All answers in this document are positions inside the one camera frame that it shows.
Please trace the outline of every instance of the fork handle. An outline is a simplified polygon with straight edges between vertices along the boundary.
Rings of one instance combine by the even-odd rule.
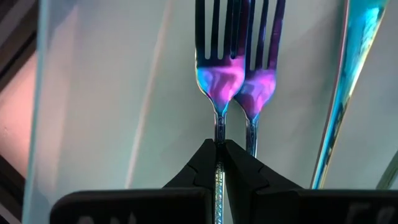
[[[246,151],[257,157],[257,127],[258,120],[246,119]]]
[[[215,143],[217,147],[215,167],[214,224],[224,222],[224,164],[219,145],[225,142],[225,114],[215,113]]]
[[[215,114],[215,138],[216,144],[225,142],[225,115],[216,113]]]

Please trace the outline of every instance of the fork tine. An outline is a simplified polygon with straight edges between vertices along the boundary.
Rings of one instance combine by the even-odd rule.
[[[243,56],[246,50],[246,40],[248,36],[248,19],[250,13],[250,0],[242,0],[240,13],[239,13],[239,27],[238,30],[238,41],[236,47],[236,55]]]
[[[232,18],[231,18],[231,20],[232,20],[231,58],[235,58],[235,56],[236,56],[236,47],[238,46],[237,45],[237,39],[238,39],[238,33],[239,33],[238,25],[239,25],[239,15],[240,15],[239,11],[240,11],[240,8],[241,8],[241,1],[242,0],[234,1],[234,4],[233,4],[233,11],[232,11]]]
[[[211,25],[211,56],[218,56],[218,24],[220,22],[220,0],[214,0],[213,21]]]
[[[205,0],[195,3],[195,45],[197,57],[205,57]]]
[[[285,0],[278,0],[276,4],[274,24],[272,25],[271,42],[269,45],[268,62],[267,62],[268,69],[273,69],[273,70],[276,69],[284,13],[285,13]]]
[[[268,0],[264,0],[261,11],[259,40],[257,43],[257,52],[256,52],[256,63],[254,66],[256,69],[262,68],[262,55],[264,52],[264,41],[266,39],[267,13],[268,13]]]
[[[249,23],[248,23],[248,36],[246,41],[246,61],[245,61],[245,69],[250,70],[250,58],[251,58],[251,39],[252,39],[252,30],[253,30],[253,21],[254,21],[254,6],[256,5],[256,0],[251,0],[250,3],[250,13],[249,13]]]
[[[232,37],[232,8],[234,0],[228,0],[226,6],[225,32],[224,32],[224,55],[231,53],[231,37]]]

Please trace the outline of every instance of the fork neck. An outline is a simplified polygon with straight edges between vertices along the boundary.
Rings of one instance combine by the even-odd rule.
[[[215,136],[214,140],[216,144],[222,144],[225,142],[225,118],[223,113],[215,113]]]
[[[257,127],[258,119],[246,118],[246,151],[257,157]]]

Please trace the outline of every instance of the stainless steel fork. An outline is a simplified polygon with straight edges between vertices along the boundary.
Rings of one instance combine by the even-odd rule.
[[[379,183],[376,186],[377,190],[389,190],[392,188],[398,176],[398,151],[392,157],[390,163],[385,169]]]
[[[229,102],[244,81],[244,54],[250,0],[228,0],[223,57],[218,58],[220,0],[214,0],[211,54],[205,57],[205,0],[196,0],[195,45],[197,83],[211,100],[215,111],[215,143],[225,140],[225,119]],[[218,149],[215,174],[215,223],[223,222],[224,172]]]
[[[271,42],[268,51],[268,61],[266,69],[262,66],[262,55],[266,34],[266,20],[268,11],[268,0],[264,0],[262,5],[259,39],[256,51],[255,69],[250,69],[251,57],[251,33],[254,19],[255,0],[251,0],[251,12],[249,16],[248,41],[246,46],[246,68],[245,80],[239,93],[234,97],[241,105],[246,115],[246,150],[257,156],[257,127],[260,112],[263,106],[268,103],[275,92],[276,86],[276,65],[280,35],[282,33],[282,21],[285,12],[285,0],[278,0],[272,26]]]

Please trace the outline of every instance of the black clamp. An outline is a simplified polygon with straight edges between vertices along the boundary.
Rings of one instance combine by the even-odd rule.
[[[303,189],[234,141],[216,149],[212,139],[164,188],[66,195],[53,206],[50,223],[77,223],[82,217],[93,223],[213,223],[217,150],[234,224],[398,223],[398,191]]]

